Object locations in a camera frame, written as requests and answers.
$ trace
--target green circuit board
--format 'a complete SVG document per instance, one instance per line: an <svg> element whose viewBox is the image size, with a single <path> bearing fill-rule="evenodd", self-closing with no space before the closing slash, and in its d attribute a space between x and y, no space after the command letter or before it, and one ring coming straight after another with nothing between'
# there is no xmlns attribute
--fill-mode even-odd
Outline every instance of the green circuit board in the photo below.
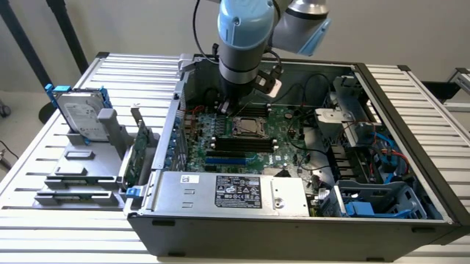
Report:
<svg viewBox="0 0 470 264"><path fill-rule="evenodd" d="M262 174L266 168L282 168L284 164L295 167L294 155L300 160L304 152L288 143L287 129L292 119L284 117L286 114L294 116L294 110L286 107L272 107L268 117L263 120L264 138L276 139L279 148L274 153L244 152L246 164L206 164L206 153L211 151L211 137L236 138L232 134L234 119L240 117L227 117L215 113L199 113L195 117L196 133L188 133L188 162L187 171L204 172L206 165L216 166L216 172L222 173L248 173ZM291 138L298 146L304 147L304 140L299 139L299 124L292 124L295 135Z"/></svg>

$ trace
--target metal bracket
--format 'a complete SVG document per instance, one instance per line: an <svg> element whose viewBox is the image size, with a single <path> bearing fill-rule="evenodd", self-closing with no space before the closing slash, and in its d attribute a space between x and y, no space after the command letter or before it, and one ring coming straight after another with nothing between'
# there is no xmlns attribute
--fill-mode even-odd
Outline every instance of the metal bracket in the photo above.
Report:
<svg viewBox="0 0 470 264"><path fill-rule="evenodd" d="M194 54L183 53L178 60L178 71L179 73L187 72L195 69Z"/></svg>

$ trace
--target motherboard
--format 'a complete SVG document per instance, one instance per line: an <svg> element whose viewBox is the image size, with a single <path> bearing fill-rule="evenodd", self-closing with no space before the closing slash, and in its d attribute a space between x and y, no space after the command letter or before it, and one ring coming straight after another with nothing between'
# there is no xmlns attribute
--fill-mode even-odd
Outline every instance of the motherboard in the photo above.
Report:
<svg viewBox="0 0 470 264"><path fill-rule="evenodd" d="M244 107L234 115L190 111L187 171L275 175L284 169L296 174L306 153L288 141L304 146L303 128L292 123L299 114L271 106Z"/></svg>

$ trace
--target blue latch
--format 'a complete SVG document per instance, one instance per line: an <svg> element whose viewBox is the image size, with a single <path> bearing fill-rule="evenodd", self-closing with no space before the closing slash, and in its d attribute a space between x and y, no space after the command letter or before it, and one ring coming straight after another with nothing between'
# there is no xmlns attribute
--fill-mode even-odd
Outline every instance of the blue latch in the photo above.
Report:
<svg viewBox="0 0 470 264"><path fill-rule="evenodd" d="M350 217L374 217L374 218L406 218L411 210L406 209L398 213L374 213L370 202L350 202L346 204L346 213Z"/></svg>
<svg viewBox="0 0 470 264"><path fill-rule="evenodd" d="M140 197L140 189L128 188L126 191L126 198L139 198L139 197Z"/></svg>
<svg viewBox="0 0 470 264"><path fill-rule="evenodd" d="M103 95L103 104L104 104L104 107L106 107L106 108L112 108L112 104L111 104L111 101L110 101L108 90L104 88L104 86L102 86L100 92L102 92L102 95Z"/></svg>
<svg viewBox="0 0 470 264"><path fill-rule="evenodd" d="M48 84L48 85L44 87L44 90L45 90L47 96L49 97L49 100L51 100L51 103L52 103L53 107L57 108L56 98L53 97L53 94L52 94L53 85L52 85L52 84Z"/></svg>
<svg viewBox="0 0 470 264"><path fill-rule="evenodd" d="M69 85L57 85L52 92L68 92L71 90L71 86Z"/></svg>

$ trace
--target aluminum workbench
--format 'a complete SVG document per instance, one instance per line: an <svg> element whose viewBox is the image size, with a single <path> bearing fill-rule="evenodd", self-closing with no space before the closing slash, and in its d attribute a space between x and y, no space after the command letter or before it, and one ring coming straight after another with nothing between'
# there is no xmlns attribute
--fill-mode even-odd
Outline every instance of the aluminum workbench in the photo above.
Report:
<svg viewBox="0 0 470 264"><path fill-rule="evenodd" d="M136 125L124 109L140 103L146 124L159 133L167 97L179 81L178 64L179 57L110 54L95 59L78 85L107 87L118 120L130 133L136 132ZM470 211L470 148L454 150L469 146L461 125L411 73L386 65L369 65L369 70ZM430 126L437 122L442 123L439 130ZM434 136L422 134L429 130ZM56 112L0 183L0 263L268 263L156 258L147 253L122 211L33 209L36 191L68 144L67 132ZM383 246L393 245L385 240ZM470 236L447 246L425 246L395 263L470 263Z"/></svg>

